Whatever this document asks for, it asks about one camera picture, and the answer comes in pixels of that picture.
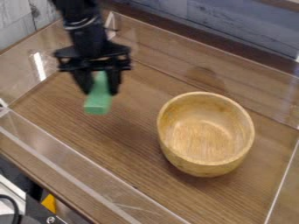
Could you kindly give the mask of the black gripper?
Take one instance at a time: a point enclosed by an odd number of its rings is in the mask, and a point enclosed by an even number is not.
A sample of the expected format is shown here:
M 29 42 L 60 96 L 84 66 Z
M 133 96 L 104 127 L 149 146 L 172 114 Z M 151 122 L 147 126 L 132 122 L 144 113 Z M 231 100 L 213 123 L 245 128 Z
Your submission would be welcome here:
M 119 93 L 121 72 L 131 69 L 131 48 L 108 39 L 101 23 L 84 26 L 64 26 L 72 45 L 57 49 L 53 57 L 59 69 L 72 72 L 72 78 L 81 92 L 87 95 L 93 86 L 91 71 L 107 70 L 108 91 Z

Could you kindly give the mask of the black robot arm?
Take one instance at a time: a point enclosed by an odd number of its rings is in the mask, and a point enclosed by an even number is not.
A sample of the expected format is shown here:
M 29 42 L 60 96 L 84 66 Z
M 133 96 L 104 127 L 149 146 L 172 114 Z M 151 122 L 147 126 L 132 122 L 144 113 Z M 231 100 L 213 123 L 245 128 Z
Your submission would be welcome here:
M 59 69 L 68 72 L 87 95 L 95 86 L 92 73 L 107 74 L 111 95 L 119 92 L 121 72 L 131 69 L 131 47 L 108 39 L 99 0 L 51 0 L 69 34 L 71 45 L 57 49 L 53 57 Z

